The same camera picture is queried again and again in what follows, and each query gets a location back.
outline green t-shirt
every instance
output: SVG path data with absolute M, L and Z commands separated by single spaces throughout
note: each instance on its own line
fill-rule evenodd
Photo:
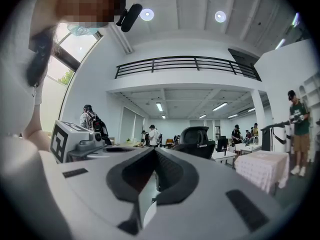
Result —
M 308 110 L 306 106 L 300 102 L 300 100 L 297 102 L 297 104 L 292 104 L 290 107 L 290 115 L 294 116 L 294 119 L 296 120 L 297 117 L 300 117 L 301 115 L 305 115 L 308 113 Z M 294 124 L 294 134 L 295 135 L 304 135 L 309 133 L 309 119 L 305 119 L 300 123 Z

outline round ceiling light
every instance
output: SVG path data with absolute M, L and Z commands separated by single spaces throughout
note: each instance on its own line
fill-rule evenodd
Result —
M 143 9 L 140 12 L 141 19 L 143 19 L 146 22 L 151 21 L 154 18 L 154 16 L 155 16 L 154 12 L 149 8 Z
M 224 22 L 226 20 L 227 16 L 223 11 L 219 10 L 219 11 L 217 11 L 215 13 L 214 18 L 215 18 L 215 20 L 217 22 L 221 23 L 221 22 Z

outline cap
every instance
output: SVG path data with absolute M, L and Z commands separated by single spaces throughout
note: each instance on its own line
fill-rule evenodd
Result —
M 291 101 L 295 95 L 296 95 L 296 93 L 295 93 L 294 90 L 288 91 L 288 99 L 289 99 L 289 101 Z

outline floor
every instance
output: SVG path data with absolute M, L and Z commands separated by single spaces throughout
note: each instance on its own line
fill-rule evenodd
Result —
M 226 166 L 230 168 L 230 170 L 233 170 L 231 165 L 227 164 Z M 290 170 L 293 169 L 294 166 L 294 158 L 290 157 Z M 291 204 L 299 202 L 307 188 L 314 169 L 314 163 L 310 163 L 307 167 L 305 177 L 290 174 L 285 188 L 272 189 L 270 195 L 278 201 L 282 208 L 286 208 Z M 159 194 L 159 192 L 156 188 L 156 176 L 153 174 L 139 195 L 139 207 L 142 222 L 144 221 L 147 210 L 152 204 L 152 198 L 155 198 L 157 194 Z

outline pink tablecloth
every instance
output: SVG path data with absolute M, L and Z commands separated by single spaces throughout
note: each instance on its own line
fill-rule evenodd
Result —
M 239 156 L 234 165 L 237 173 L 267 193 L 275 183 L 284 188 L 289 177 L 287 153 L 259 150 Z

